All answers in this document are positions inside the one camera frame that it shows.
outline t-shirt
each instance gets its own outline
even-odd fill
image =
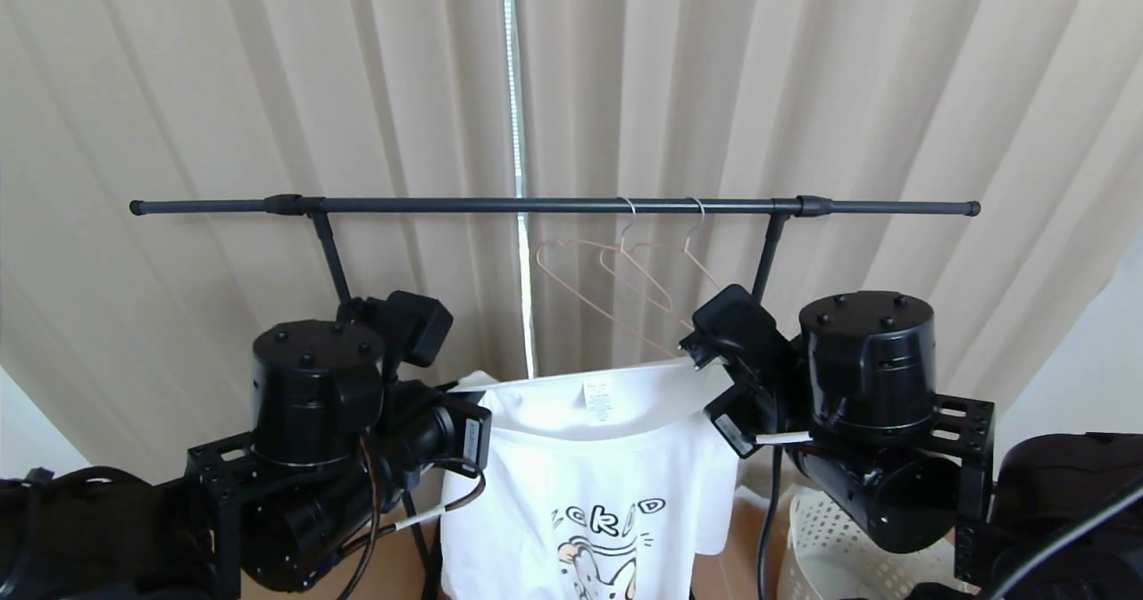
[[[726,543],[738,461],[702,409],[729,385],[722,369],[678,360],[488,391],[487,487],[441,518],[445,591],[686,599],[695,553]],[[442,499],[472,487],[448,473]]]

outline curtain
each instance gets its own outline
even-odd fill
[[[1143,0],[518,2],[535,194],[982,201],[976,218],[792,218],[764,298],[788,335],[838,291],[927,299],[942,392],[1007,406],[1140,229]],[[545,266],[622,325],[533,267],[542,373],[662,358],[623,326],[673,351],[714,293],[685,255],[632,254],[661,291],[568,242],[629,224],[530,218],[533,243],[557,241]],[[681,246],[697,224],[639,216],[626,239]],[[690,246],[749,287],[765,226],[706,217]]]
[[[181,474],[337,304],[305,218],[131,198],[514,193],[502,0],[0,2],[0,362],[93,462]],[[422,376],[523,376],[514,218],[331,222],[354,295],[453,312]]]

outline hanger hook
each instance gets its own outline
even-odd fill
[[[703,226],[703,222],[706,221],[706,206],[704,206],[703,202],[698,200],[698,198],[694,197],[687,197],[687,198],[690,198],[692,201],[697,202],[698,214],[701,215],[698,217],[698,222],[694,226],[692,226],[690,230],[687,230],[687,241],[690,241],[690,238],[694,237],[695,231],[698,231]]]
[[[631,226],[636,224],[636,218],[639,216],[639,214],[637,213],[636,205],[631,201],[631,198],[620,197],[620,200],[626,201],[628,205],[631,206],[631,223],[628,223],[628,225],[624,226],[623,231],[620,231],[620,241],[622,242],[624,241],[624,239],[628,238],[628,230],[631,230]]]

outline white plastic basket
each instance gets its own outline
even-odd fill
[[[790,504],[790,535],[778,576],[778,597],[902,600],[922,582],[968,591],[967,584],[952,576],[952,565],[953,547],[948,541],[903,555],[882,551],[829,495],[807,493]]]

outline white wall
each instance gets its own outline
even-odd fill
[[[1143,231],[1111,282],[1005,413],[997,462],[1046,433],[1143,433]]]
[[[0,478],[45,466],[57,475],[90,463],[0,368]]]

